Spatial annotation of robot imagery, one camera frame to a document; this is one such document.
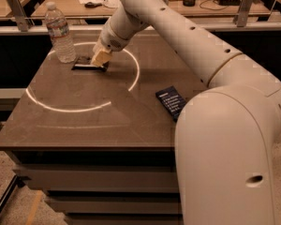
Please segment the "concrete floor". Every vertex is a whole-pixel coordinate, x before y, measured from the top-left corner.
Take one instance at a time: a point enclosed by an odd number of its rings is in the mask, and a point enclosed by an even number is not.
[[[281,225],[281,135],[274,144],[274,191],[279,225]],[[0,197],[13,177],[13,162],[0,152]],[[44,203],[41,191],[16,187],[0,215],[0,225],[66,225],[64,215],[55,213]]]

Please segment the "white bottle cap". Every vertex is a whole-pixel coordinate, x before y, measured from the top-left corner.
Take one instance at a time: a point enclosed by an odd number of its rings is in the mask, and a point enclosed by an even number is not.
[[[47,7],[48,10],[54,10],[54,9],[56,9],[56,5],[55,5],[54,2],[48,2],[48,3],[46,4],[46,7]]]

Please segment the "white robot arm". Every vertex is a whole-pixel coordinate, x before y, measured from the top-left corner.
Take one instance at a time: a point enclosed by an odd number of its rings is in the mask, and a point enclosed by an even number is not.
[[[186,104],[176,126],[184,224],[277,224],[272,145],[281,133],[281,82],[167,0],[121,2],[93,61],[111,59],[150,24],[210,88]]]

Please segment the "plastic bottle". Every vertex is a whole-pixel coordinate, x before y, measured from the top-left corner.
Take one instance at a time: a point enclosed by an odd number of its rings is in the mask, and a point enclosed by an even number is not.
[[[56,55],[62,63],[73,62],[76,59],[76,52],[67,19],[63,12],[56,8],[54,2],[48,2],[46,6],[48,10],[45,15],[45,23]]]

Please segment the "yellow line on floor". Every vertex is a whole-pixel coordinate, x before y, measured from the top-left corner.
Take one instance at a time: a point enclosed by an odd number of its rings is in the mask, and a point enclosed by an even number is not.
[[[26,225],[31,225],[32,222],[34,221],[34,218],[35,218],[36,212],[37,212],[37,208],[38,208],[38,205],[41,201],[42,195],[43,195],[42,191],[38,190],[37,194],[36,194],[36,197],[34,199],[34,202],[32,203],[30,213],[29,213],[28,218],[26,220]]]

